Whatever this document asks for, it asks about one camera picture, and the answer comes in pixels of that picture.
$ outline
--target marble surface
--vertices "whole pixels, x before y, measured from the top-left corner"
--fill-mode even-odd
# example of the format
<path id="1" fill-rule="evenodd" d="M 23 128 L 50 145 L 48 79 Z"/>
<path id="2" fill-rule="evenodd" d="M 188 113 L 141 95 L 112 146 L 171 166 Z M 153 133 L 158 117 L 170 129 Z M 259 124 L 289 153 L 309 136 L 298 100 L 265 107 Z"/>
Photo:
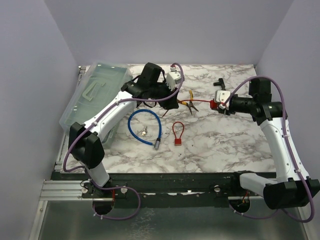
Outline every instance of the marble surface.
<path id="1" fill-rule="evenodd" d="M 134 76 L 141 73 L 143 65 L 131 65 Z M 167 73 L 168 65 L 161 65 Z M 253 65 L 183 65 L 185 82 L 178 99 L 188 99 L 189 90 L 194 99 L 211 100 L 219 87 L 213 86 L 223 78 L 226 89 L 232 91 L 243 80 L 255 76 Z M 247 95 L 248 84 L 238 94 Z M 109 173 L 219 173 L 250 170 L 274 172 L 272 155 L 262 131 L 248 114 L 226 116 L 210 109 L 207 102 L 194 102 L 199 112 L 180 105 L 170 110 L 163 118 L 165 110 L 159 105 L 152 110 L 160 116 L 162 138 L 158 150 L 137 141 L 129 132 L 127 122 L 130 114 L 121 121 L 111 149 L 105 150 L 103 165 Z M 181 137 L 182 145 L 174 146 L 172 125 L 181 121 L 185 125 Z M 143 128 L 148 133 L 142 137 Z M 131 121 L 132 130 L 141 138 L 155 142 L 158 136 L 158 122 L 149 113 L 136 114 Z M 178 134 L 182 127 L 176 126 Z M 67 144 L 62 148 L 61 159 L 67 152 Z M 70 156 L 67 168 L 79 163 Z"/>

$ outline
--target translucent plastic box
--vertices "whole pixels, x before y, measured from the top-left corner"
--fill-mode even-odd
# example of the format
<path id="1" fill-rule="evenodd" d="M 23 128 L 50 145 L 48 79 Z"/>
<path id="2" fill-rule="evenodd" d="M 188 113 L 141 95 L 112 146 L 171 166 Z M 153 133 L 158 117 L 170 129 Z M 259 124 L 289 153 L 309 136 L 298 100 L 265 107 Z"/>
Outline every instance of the translucent plastic box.
<path id="1" fill-rule="evenodd" d="M 82 77 L 59 123 L 69 135 L 70 126 L 74 122 L 83 124 L 98 114 L 118 94 L 122 85 L 132 79 L 127 65 L 106 63 L 92 64 Z M 102 141 L 105 148 L 110 147 L 118 124 Z"/>

